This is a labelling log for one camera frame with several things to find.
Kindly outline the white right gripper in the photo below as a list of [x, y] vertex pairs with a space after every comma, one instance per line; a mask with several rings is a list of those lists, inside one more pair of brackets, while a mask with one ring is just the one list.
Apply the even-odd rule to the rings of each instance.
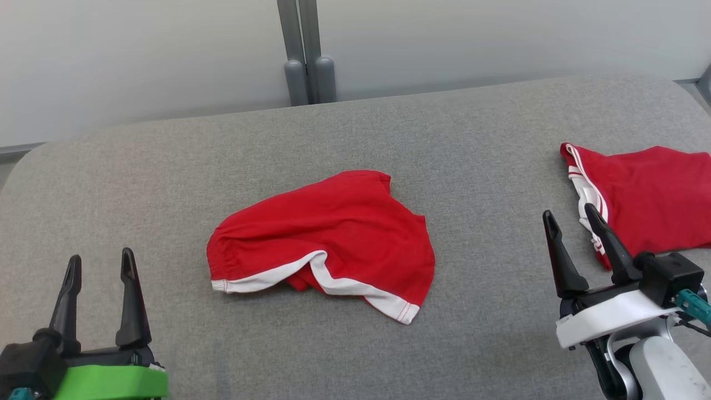
[[572, 263], [562, 242], [558, 222], [550, 210], [543, 212], [555, 290], [558, 298], [567, 298], [560, 301], [560, 317], [555, 329], [562, 349], [680, 312], [676, 306], [659, 306], [638, 289], [637, 283], [632, 283], [642, 279], [642, 272], [633, 265], [632, 254], [592, 203], [586, 203], [584, 210], [590, 228], [599, 238], [609, 261], [612, 283], [624, 286], [598, 288], [586, 293], [589, 284]]

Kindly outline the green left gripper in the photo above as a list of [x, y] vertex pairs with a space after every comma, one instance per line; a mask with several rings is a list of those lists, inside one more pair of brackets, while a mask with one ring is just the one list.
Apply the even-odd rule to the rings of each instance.
[[116, 348], [81, 352], [77, 339], [78, 294], [82, 286], [82, 260], [69, 259], [49, 328], [60, 336], [57, 347], [68, 370], [55, 399], [165, 399], [169, 395], [167, 370], [147, 347], [152, 332], [142, 293], [136, 259], [122, 248], [121, 281], [124, 286]]

